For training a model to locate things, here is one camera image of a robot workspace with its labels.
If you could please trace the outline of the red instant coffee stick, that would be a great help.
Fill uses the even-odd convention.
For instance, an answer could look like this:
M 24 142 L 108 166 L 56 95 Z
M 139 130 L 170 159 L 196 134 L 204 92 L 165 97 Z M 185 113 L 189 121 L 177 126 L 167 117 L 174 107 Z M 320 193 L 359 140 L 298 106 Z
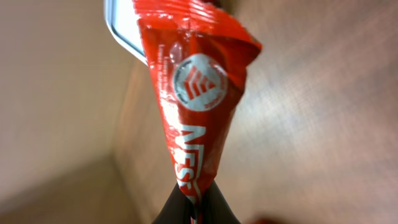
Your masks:
M 261 44 L 211 1 L 134 0 L 137 24 L 182 193 L 201 223 L 229 127 Z

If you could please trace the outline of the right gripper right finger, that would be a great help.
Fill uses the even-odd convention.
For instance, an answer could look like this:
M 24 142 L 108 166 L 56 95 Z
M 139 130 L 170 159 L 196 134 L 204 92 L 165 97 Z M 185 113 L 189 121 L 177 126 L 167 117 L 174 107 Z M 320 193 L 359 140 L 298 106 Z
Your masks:
M 202 224 L 240 224 L 215 181 L 202 198 L 200 215 Z

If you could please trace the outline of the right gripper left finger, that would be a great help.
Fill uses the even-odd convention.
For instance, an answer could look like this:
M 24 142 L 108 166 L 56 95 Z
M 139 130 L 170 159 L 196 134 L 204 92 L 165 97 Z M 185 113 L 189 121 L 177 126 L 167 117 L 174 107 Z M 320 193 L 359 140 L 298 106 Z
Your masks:
M 193 205 L 175 184 L 165 205 L 152 224 L 191 224 Z

